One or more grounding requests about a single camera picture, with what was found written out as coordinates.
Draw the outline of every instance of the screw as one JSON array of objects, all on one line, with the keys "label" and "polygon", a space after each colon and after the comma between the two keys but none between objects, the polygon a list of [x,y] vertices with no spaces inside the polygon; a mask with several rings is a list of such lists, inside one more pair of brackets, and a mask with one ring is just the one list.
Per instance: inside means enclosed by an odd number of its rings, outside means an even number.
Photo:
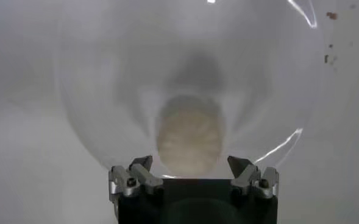
[{"label": "screw", "polygon": [[262,188],[269,188],[269,182],[266,179],[261,179],[259,181],[259,186]]},{"label": "screw", "polygon": [[129,179],[126,181],[126,185],[127,185],[128,187],[134,187],[134,186],[136,186],[136,184],[137,184],[137,181],[136,181],[136,179],[133,178],[133,177],[129,178]]}]

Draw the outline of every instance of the beige ball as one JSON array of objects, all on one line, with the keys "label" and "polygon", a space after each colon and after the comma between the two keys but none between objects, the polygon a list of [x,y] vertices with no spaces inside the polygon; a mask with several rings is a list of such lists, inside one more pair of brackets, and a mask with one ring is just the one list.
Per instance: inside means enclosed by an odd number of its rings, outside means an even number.
[{"label": "beige ball", "polygon": [[201,110],[179,110],[160,127],[157,146],[164,165],[175,175],[195,177],[212,170],[221,153],[218,117]]}]

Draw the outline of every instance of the brown stain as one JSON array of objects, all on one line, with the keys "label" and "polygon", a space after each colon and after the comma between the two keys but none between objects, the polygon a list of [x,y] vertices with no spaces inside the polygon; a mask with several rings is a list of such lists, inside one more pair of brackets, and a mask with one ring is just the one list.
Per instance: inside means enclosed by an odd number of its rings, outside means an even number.
[{"label": "brown stain", "polygon": [[336,14],[336,13],[327,12],[326,15],[332,20],[337,20],[338,19],[338,14]]}]

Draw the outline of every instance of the transparent dome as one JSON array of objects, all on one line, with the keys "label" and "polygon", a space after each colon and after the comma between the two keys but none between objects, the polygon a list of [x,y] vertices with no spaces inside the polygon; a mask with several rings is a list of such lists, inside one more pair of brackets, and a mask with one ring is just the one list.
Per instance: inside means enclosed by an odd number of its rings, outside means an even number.
[{"label": "transparent dome", "polygon": [[310,1],[65,1],[57,61],[69,121],[105,167],[154,156],[162,109],[177,96],[214,101],[222,155],[279,166],[311,117],[324,75]]}]

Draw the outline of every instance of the white background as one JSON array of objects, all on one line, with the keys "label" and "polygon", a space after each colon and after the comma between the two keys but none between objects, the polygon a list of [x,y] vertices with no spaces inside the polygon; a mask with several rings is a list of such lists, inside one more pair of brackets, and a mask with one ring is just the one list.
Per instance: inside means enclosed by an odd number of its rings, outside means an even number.
[{"label": "white background", "polygon": [[[355,3],[359,12],[359,1],[328,2],[340,12]],[[79,142],[56,91],[62,5],[0,0],[0,223],[114,222],[107,171]],[[322,26],[333,29],[334,43],[359,33],[359,26],[349,32],[344,23]],[[354,37],[355,50],[336,50],[338,73],[329,73],[308,128],[279,169],[280,223],[359,223],[359,34]]]}]

